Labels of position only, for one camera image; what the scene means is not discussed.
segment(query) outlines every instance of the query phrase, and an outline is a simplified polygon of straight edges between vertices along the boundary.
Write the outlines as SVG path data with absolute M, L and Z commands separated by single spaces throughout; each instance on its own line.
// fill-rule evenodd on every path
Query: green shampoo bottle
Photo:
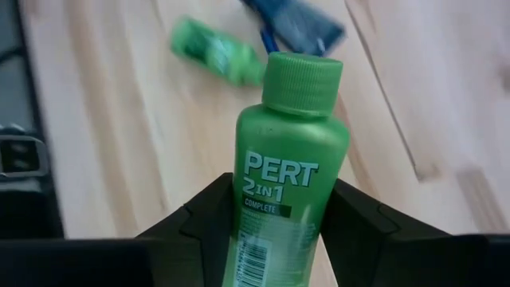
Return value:
M 198 62 L 231 84 L 262 84 L 264 65 L 250 45 L 234 36 L 184 17 L 176 23 L 170 41 L 175 55 Z
M 262 104 L 237 120 L 234 226 L 223 286 L 308 286 L 349 131 L 332 116 L 343 65 L 271 53 Z

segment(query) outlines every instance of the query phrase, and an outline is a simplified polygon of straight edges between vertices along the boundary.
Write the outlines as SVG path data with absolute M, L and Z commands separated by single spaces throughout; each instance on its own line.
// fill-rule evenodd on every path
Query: pert 2 in 1 shampoo bottle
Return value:
M 332 116 L 343 65 L 271 53 L 262 104 L 237 119 L 234 226 L 223 286 L 308 286 L 320 224 L 347 153 Z

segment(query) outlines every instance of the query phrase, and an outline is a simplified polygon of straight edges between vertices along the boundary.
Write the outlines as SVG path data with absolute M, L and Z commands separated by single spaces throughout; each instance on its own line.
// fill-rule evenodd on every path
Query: blue object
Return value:
M 294 53 L 326 56 L 345 35 L 340 24 L 300 0 L 241 1 L 259 14 Z
M 270 54 L 271 52 L 278 52 L 278 45 L 273 36 L 273 30 L 268 26 L 261 29 L 261 38 L 264 43 L 265 50 Z

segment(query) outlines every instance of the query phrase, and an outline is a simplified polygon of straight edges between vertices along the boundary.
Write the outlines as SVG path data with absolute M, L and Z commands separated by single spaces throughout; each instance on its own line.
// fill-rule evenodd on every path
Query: wood grain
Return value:
M 508 2 L 311 3 L 347 30 L 331 54 L 353 138 L 339 176 L 451 233 L 508 230 Z M 68 237 L 134 236 L 232 171 L 237 115 L 261 91 L 178 59 L 167 35 L 189 14 L 266 61 L 238 0 L 23 6 Z M 322 242 L 312 285 L 335 285 Z

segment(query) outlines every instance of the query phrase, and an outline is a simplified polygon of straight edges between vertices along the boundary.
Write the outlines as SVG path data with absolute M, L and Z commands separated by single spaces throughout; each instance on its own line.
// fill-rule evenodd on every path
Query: ribbed bottle cap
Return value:
M 297 115 L 329 116 L 335 107 L 341 61 L 273 52 L 265 71 L 262 103 Z

